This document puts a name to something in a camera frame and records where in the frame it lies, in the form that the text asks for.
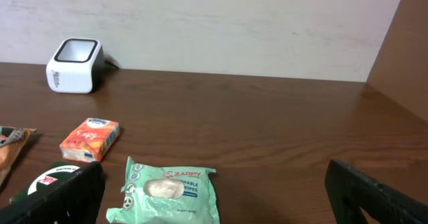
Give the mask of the green wet wipes pack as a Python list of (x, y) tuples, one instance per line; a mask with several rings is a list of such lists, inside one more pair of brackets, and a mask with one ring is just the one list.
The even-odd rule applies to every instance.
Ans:
[(126, 163), (123, 204), (109, 208), (109, 223), (220, 224), (217, 197), (209, 175), (215, 169), (193, 166), (155, 167)]

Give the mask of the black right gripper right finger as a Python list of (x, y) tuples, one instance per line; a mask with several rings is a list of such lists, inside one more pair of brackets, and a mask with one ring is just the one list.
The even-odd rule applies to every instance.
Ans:
[(340, 160), (329, 162), (324, 184), (337, 223), (366, 223), (364, 212), (379, 223), (427, 222), (426, 204)]

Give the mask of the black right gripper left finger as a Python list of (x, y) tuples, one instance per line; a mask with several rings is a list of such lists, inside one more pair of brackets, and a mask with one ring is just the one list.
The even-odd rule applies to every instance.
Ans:
[(99, 162), (91, 162), (42, 191), (1, 209), (1, 222), (95, 223), (106, 186)]

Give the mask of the dark green round-logo packet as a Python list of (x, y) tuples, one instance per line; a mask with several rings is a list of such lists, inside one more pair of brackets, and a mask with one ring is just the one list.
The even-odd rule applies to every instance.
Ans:
[(29, 195), (44, 190), (48, 185), (66, 178), (70, 173), (78, 170), (80, 167), (68, 162), (55, 162), (48, 170), (41, 173), (24, 190), (10, 198), (9, 202), (17, 203), (26, 199)]

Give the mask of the orange tissue pack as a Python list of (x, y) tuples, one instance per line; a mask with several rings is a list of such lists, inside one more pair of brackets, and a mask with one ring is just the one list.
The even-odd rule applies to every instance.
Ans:
[(87, 118), (60, 144), (62, 157), (81, 162), (101, 162), (119, 135), (118, 122)]

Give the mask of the yellow snack bag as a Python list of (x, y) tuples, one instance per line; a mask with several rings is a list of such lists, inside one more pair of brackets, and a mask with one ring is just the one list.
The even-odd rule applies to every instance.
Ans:
[(21, 149), (26, 145), (30, 136), (36, 133), (34, 128), (17, 128), (1, 126), (1, 186), (9, 175)]

